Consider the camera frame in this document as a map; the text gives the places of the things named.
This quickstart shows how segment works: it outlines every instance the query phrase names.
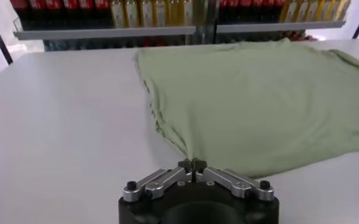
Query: bottle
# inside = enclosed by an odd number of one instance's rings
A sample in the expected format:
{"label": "bottle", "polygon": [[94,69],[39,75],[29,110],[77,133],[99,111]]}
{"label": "bottle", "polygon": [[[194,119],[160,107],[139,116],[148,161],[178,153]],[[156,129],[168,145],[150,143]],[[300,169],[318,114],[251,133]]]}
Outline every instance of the bottle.
{"label": "bottle", "polygon": [[169,26],[176,26],[178,22],[178,5],[177,0],[168,1],[168,24]]}
{"label": "bottle", "polygon": [[308,9],[308,0],[298,0],[297,10],[293,16],[293,22],[302,23]]}
{"label": "bottle", "polygon": [[183,0],[176,0],[176,5],[177,5],[177,21],[176,21],[176,25],[177,26],[183,26],[184,22],[185,22],[185,8],[184,8],[184,1]]}
{"label": "bottle", "polygon": [[79,0],[79,8],[83,27],[94,27],[94,0]]}
{"label": "bottle", "polygon": [[95,0],[97,27],[113,27],[110,0]]}
{"label": "bottle", "polygon": [[14,8],[14,11],[20,18],[22,28],[24,30],[28,30],[30,20],[30,8],[27,4],[27,0],[10,0],[10,2]]}
{"label": "bottle", "polygon": [[141,26],[143,27],[153,27],[154,26],[154,17],[153,17],[153,6],[151,0],[141,0],[140,10],[141,10]]}
{"label": "bottle", "polygon": [[220,0],[219,3],[219,12],[218,12],[218,20],[220,23],[228,22],[228,0]]}
{"label": "bottle", "polygon": [[283,6],[285,5],[285,0],[275,0],[274,6],[272,8],[272,21],[277,23],[280,19]]}
{"label": "bottle", "polygon": [[315,12],[316,21],[325,21],[325,14],[327,13],[331,4],[331,0],[321,0],[318,9]]}
{"label": "bottle", "polygon": [[291,23],[294,19],[294,13],[297,10],[296,0],[287,0],[282,10],[281,23]]}
{"label": "bottle", "polygon": [[30,25],[32,29],[46,28],[46,4],[44,0],[29,0],[32,9],[32,20]]}
{"label": "bottle", "polygon": [[125,14],[126,21],[129,28],[136,28],[140,26],[138,21],[138,9],[136,0],[126,0]]}
{"label": "bottle", "polygon": [[193,2],[193,20],[196,26],[205,24],[205,1],[208,0],[196,0]]}
{"label": "bottle", "polygon": [[237,23],[239,20],[238,16],[239,0],[228,0],[227,16],[230,23]]}
{"label": "bottle", "polygon": [[185,0],[183,2],[183,18],[185,26],[193,25],[193,0]]}
{"label": "bottle", "polygon": [[309,0],[307,12],[304,15],[305,22],[313,22],[315,20],[315,13],[319,7],[319,0]]}
{"label": "bottle", "polygon": [[272,21],[272,8],[274,6],[274,0],[263,0],[262,8],[260,12],[260,20],[264,23]]}
{"label": "bottle", "polygon": [[249,21],[249,12],[251,7],[251,0],[240,0],[238,6],[238,17],[241,22]]}
{"label": "bottle", "polygon": [[262,8],[262,0],[253,0],[250,7],[250,21],[259,22],[260,12]]}
{"label": "bottle", "polygon": [[349,9],[350,4],[351,4],[351,0],[342,0],[339,9],[334,17],[335,21],[344,20],[344,17],[346,17],[347,10]]}
{"label": "bottle", "polygon": [[66,22],[68,28],[75,29],[80,27],[79,3],[77,0],[63,0]]}
{"label": "bottle", "polygon": [[61,0],[45,0],[48,10],[47,24],[50,28],[58,29],[64,25],[63,2]]}
{"label": "bottle", "polygon": [[325,20],[333,20],[335,17],[336,12],[338,11],[338,8],[341,4],[341,0],[332,0],[330,8],[328,9],[328,12],[325,14]]}
{"label": "bottle", "polygon": [[126,28],[124,4],[121,0],[112,1],[112,17],[115,28]]}
{"label": "bottle", "polygon": [[165,0],[155,0],[154,2],[155,12],[154,18],[156,21],[156,26],[163,27],[167,26],[168,20],[168,5]]}

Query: store shelf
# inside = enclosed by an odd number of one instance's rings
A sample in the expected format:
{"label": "store shelf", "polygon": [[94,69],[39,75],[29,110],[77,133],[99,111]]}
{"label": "store shelf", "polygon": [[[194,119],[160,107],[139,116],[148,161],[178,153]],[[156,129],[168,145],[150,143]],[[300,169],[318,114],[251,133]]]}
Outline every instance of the store shelf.
{"label": "store shelf", "polygon": [[345,21],[326,21],[309,23],[264,23],[264,24],[233,24],[218,25],[217,33],[270,32],[285,30],[307,30],[340,28]]}
{"label": "store shelf", "polygon": [[19,40],[67,40],[84,38],[192,35],[195,26],[129,29],[35,30],[14,32]]}

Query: shelf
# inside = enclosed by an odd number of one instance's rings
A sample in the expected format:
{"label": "shelf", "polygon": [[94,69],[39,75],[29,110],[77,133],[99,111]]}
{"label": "shelf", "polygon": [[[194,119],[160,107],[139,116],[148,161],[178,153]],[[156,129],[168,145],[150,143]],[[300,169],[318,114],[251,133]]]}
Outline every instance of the shelf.
{"label": "shelf", "polygon": [[128,29],[35,30],[14,32],[19,40],[67,40],[84,38],[192,35],[195,26]]}
{"label": "shelf", "polygon": [[345,21],[326,21],[308,23],[264,23],[264,24],[233,24],[217,25],[217,33],[270,32],[286,30],[340,28]]}

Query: red bottle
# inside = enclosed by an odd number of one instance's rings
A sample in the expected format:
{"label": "red bottle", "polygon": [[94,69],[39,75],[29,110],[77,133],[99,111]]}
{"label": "red bottle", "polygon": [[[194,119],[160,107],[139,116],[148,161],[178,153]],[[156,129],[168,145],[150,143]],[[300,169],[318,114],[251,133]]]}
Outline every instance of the red bottle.
{"label": "red bottle", "polygon": [[238,6],[239,6],[239,0],[228,1],[228,8],[227,8],[228,20],[231,23],[235,23],[239,20]]}
{"label": "red bottle", "polygon": [[256,22],[260,21],[262,2],[263,2],[263,0],[253,0],[252,1],[252,5],[250,7],[250,20],[252,22],[256,23]]}
{"label": "red bottle", "polygon": [[45,0],[29,0],[32,9],[32,18],[30,25],[32,29],[46,28],[46,4]]}
{"label": "red bottle", "polygon": [[95,7],[98,27],[113,27],[112,11],[110,10],[110,0],[95,0]]}
{"label": "red bottle", "polygon": [[272,21],[272,9],[274,7],[274,0],[263,0],[260,12],[260,21],[263,23],[270,23]]}
{"label": "red bottle", "polygon": [[226,23],[228,21],[227,15],[228,0],[220,0],[218,20],[220,23]]}
{"label": "red bottle", "polygon": [[80,28],[80,11],[79,3],[77,0],[63,0],[65,14],[66,14],[66,23],[65,25],[69,29]]}
{"label": "red bottle", "polygon": [[250,20],[250,7],[252,0],[240,0],[239,2],[239,20],[248,22]]}
{"label": "red bottle", "polygon": [[45,3],[48,10],[48,26],[55,29],[62,27],[64,20],[62,0],[45,0]]}
{"label": "red bottle", "polygon": [[277,23],[279,21],[279,16],[281,15],[282,8],[285,5],[285,0],[275,0],[274,6],[272,8],[272,21]]}
{"label": "red bottle", "polygon": [[30,8],[26,0],[10,0],[16,14],[20,18],[22,28],[29,29]]}
{"label": "red bottle", "polygon": [[79,0],[80,14],[83,21],[83,26],[93,27],[94,26],[94,11],[95,3],[94,0]]}

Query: table surface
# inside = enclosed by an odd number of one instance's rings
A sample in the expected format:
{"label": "table surface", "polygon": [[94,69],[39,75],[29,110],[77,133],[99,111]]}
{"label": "table surface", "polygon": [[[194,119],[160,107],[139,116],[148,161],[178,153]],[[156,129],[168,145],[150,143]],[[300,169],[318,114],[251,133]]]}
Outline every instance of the table surface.
{"label": "table surface", "polygon": [[[305,43],[359,59],[359,40]],[[154,131],[136,49],[27,55],[0,74],[0,224],[113,224],[126,181],[182,159]],[[359,153],[267,178],[280,223],[359,223]]]}

